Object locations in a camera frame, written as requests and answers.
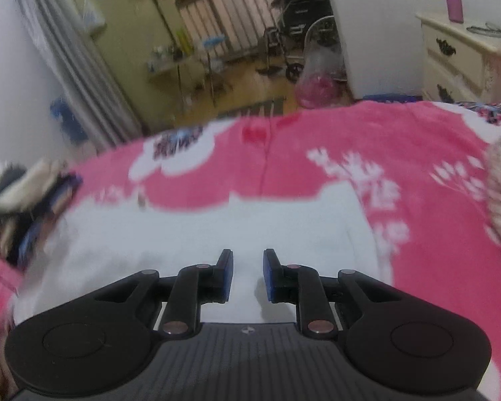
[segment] black ornate handle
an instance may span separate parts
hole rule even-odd
[[[456,54],[455,47],[449,45],[446,40],[436,39],[436,43],[438,44],[438,47],[440,47],[440,51],[443,55],[451,57],[453,54]]]
[[[446,88],[442,87],[441,85],[437,84],[436,87],[438,88],[438,94],[440,95],[440,99],[444,103],[448,104],[454,104],[455,100],[451,96],[451,94],[447,91]]]

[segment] dresser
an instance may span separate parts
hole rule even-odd
[[[480,21],[449,21],[447,14],[417,14],[424,39],[423,98],[429,101],[501,102],[501,39],[466,30]]]

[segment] white wall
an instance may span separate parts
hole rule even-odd
[[[0,0],[0,160],[30,166],[68,156],[49,114],[62,89],[25,31],[14,0]]]
[[[417,11],[447,13],[445,0],[332,0],[355,98],[416,93],[423,38]],[[463,0],[464,16],[501,26],[501,0]]]

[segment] clear plastic bag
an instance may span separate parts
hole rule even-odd
[[[305,69],[295,85],[295,97],[304,108],[319,108],[333,104],[340,90],[334,77],[344,71],[340,45],[332,48],[311,42],[305,58]]]

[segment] curtain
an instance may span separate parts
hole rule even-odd
[[[17,0],[25,26],[61,83],[67,103],[99,151],[141,137],[128,105],[91,38],[59,0]]]

